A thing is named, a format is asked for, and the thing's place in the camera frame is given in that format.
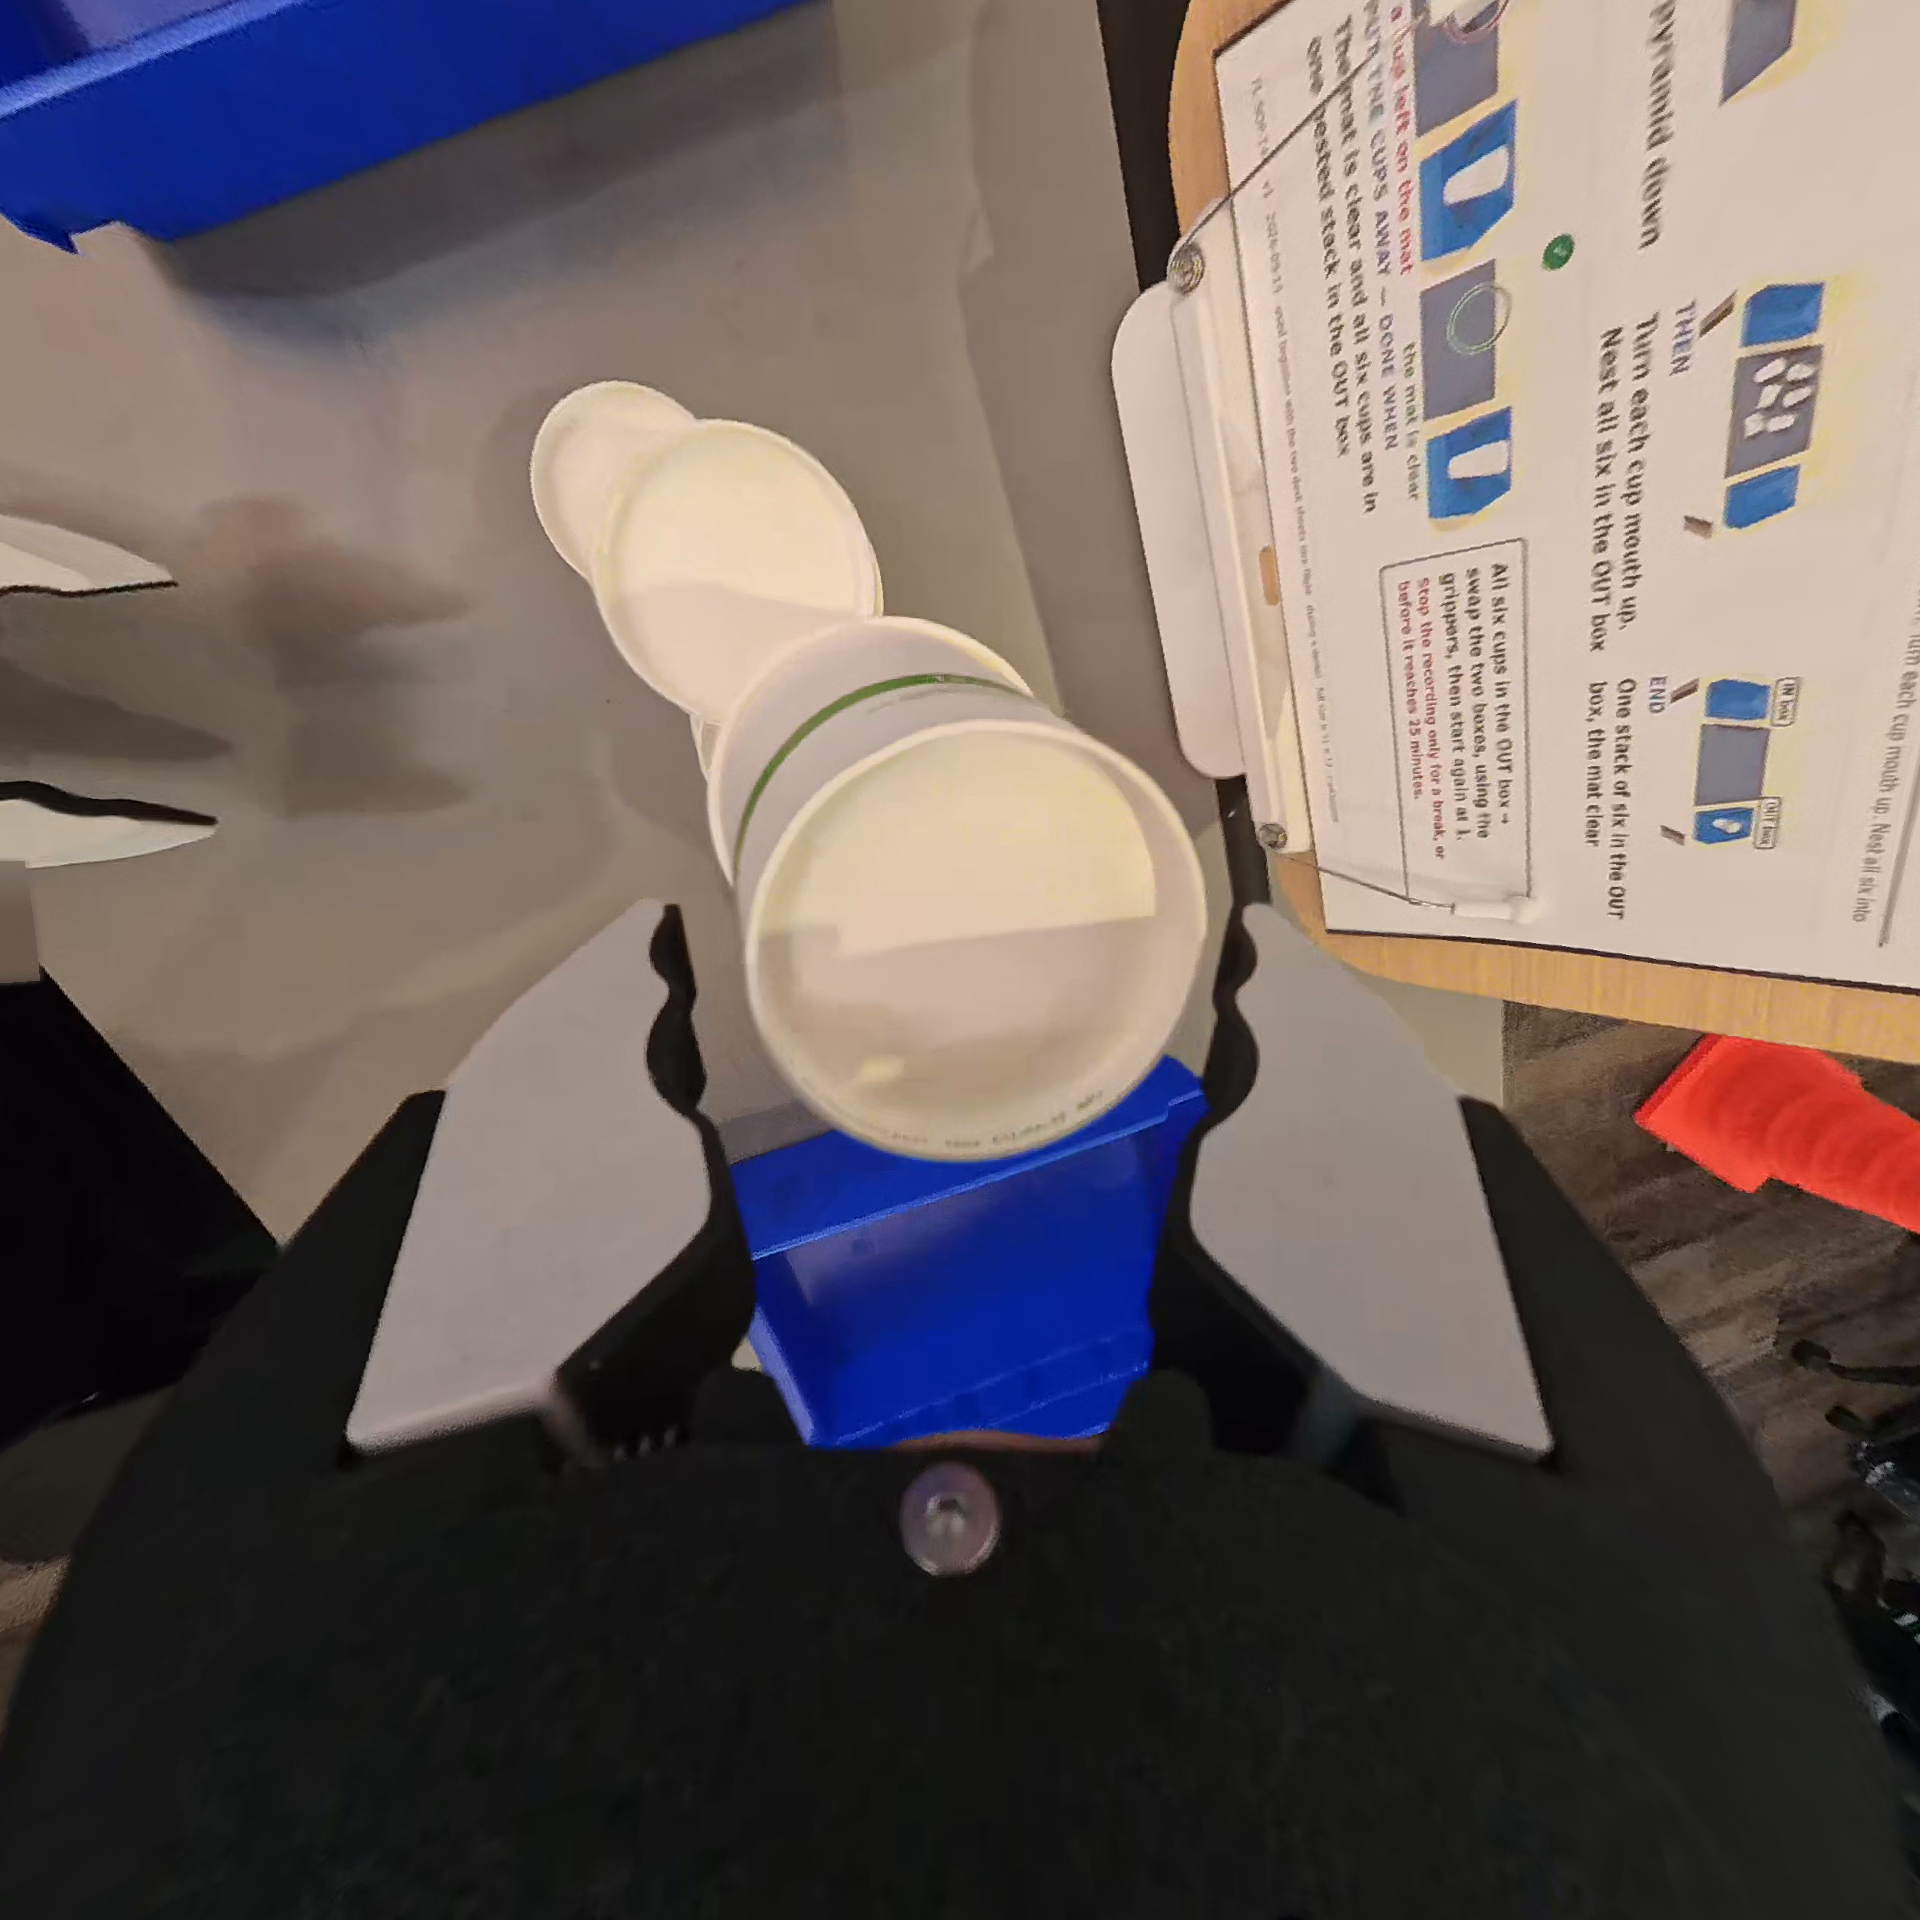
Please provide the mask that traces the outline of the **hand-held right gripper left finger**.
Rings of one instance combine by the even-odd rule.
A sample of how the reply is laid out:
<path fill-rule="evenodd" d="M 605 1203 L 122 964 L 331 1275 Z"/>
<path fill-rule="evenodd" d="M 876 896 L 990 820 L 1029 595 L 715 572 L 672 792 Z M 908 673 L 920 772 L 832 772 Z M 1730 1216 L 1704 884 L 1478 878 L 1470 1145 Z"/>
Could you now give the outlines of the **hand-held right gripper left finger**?
<path fill-rule="evenodd" d="M 471 1047 L 346 1423 L 356 1453 L 520 1420 L 576 1455 L 690 1435 L 755 1315 L 694 1001 L 680 911 L 643 901 Z"/>

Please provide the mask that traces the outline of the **orange traffic cone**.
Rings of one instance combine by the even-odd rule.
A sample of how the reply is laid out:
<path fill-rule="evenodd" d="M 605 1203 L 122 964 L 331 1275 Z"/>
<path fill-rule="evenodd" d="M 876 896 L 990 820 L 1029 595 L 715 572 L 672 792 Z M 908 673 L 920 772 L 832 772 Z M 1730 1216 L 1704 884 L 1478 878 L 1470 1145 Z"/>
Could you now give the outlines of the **orange traffic cone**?
<path fill-rule="evenodd" d="M 1787 1183 L 1917 1231 L 1917 1120 L 1810 1047 L 1703 1038 L 1635 1120 L 1742 1193 Z"/>

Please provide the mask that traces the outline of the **white instruction sheet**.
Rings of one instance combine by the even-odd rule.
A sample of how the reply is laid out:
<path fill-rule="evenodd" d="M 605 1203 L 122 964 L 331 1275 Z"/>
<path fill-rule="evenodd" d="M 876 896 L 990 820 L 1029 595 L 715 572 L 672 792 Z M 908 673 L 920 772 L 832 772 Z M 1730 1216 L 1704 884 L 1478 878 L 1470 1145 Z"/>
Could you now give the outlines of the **white instruction sheet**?
<path fill-rule="evenodd" d="M 1328 931 L 1915 992 L 1915 11 L 1216 53 Z"/>

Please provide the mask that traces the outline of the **blue plastic bin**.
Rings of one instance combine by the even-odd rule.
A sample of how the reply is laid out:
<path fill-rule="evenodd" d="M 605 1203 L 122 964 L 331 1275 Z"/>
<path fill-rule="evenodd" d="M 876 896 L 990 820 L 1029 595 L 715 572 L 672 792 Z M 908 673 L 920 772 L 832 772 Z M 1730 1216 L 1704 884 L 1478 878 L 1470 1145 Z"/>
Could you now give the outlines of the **blue plastic bin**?
<path fill-rule="evenodd" d="M 175 243 L 783 3 L 5 3 L 2 215 Z"/>
<path fill-rule="evenodd" d="M 821 1133 L 731 1166 L 749 1343 L 800 1437 L 1102 1433 L 1151 1355 L 1147 1288 L 1202 1080 L 1164 1059 L 1090 1127 L 996 1160 Z"/>

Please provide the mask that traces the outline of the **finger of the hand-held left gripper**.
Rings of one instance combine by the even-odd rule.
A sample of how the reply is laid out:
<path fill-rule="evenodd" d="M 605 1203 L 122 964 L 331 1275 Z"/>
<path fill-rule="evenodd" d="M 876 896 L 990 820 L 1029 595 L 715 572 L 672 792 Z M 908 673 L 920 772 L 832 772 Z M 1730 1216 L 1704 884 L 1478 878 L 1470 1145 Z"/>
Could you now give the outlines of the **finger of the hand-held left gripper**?
<path fill-rule="evenodd" d="M 70 868 L 196 846 L 212 815 L 148 800 L 103 800 L 56 784 L 2 781 L 2 865 Z"/>
<path fill-rule="evenodd" d="M 2 595 L 109 595 L 174 584 L 166 567 L 118 543 L 42 519 L 2 516 Z"/>

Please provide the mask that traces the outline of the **white paper cup green band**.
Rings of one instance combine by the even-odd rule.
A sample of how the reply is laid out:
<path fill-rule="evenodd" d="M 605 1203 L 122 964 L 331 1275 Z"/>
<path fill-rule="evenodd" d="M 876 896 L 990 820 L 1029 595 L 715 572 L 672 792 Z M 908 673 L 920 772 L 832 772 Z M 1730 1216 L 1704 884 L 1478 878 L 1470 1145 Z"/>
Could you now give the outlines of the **white paper cup green band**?
<path fill-rule="evenodd" d="M 628 380 L 598 380 L 563 396 L 530 452 L 534 513 L 565 565 L 591 579 L 591 557 L 631 470 L 680 440 L 700 417 L 679 400 Z"/>
<path fill-rule="evenodd" d="M 709 830 L 758 1041 L 920 1160 L 1053 1145 L 1162 1061 L 1208 949 L 1182 813 L 978 639 L 821 629 L 717 728 Z"/>
<path fill-rule="evenodd" d="M 874 541 L 837 478 L 733 421 L 694 423 L 615 480 L 588 584 L 628 669 L 707 725 L 782 656 L 882 612 Z"/>

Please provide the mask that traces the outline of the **wooden sign board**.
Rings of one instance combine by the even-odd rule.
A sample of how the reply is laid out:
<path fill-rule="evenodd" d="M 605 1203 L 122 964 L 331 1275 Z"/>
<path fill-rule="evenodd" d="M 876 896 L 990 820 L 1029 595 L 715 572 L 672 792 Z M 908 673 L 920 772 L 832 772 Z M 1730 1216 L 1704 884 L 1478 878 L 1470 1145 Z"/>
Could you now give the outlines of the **wooden sign board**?
<path fill-rule="evenodd" d="M 1197 208 L 1197 177 L 1222 151 L 1216 120 L 1182 134 L 1170 125 L 1191 123 L 1202 110 L 1202 56 L 1232 30 L 1256 23 L 1268 4 L 1100 3 L 1094 11 L 1136 269 L 1147 293 L 1164 284 L 1176 249 L 1176 211 Z M 1306 868 L 1306 853 L 1292 851 L 1275 871 L 1268 853 L 1255 853 L 1246 871 L 1256 889 L 1279 880 L 1285 904 L 1316 941 L 1398 989 L 1776 1039 L 1898 1065 L 1917 1061 L 1917 998 L 1906 992 L 1502 944 L 1328 937 Z"/>

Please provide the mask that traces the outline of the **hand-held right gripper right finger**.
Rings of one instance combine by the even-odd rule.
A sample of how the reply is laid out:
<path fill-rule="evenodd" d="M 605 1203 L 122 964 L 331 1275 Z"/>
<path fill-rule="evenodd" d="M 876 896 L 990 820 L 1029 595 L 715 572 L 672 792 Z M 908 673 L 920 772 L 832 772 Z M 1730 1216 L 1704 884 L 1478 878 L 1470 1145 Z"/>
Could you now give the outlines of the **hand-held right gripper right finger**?
<path fill-rule="evenodd" d="M 1197 1388 L 1214 1441 L 1330 1468 L 1388 1423 L 1547 1457 L 1461 1094 L 1270 903 L 1232 913 L 1205 1087 L 1147 1320 L 1151 1373 Z"/>

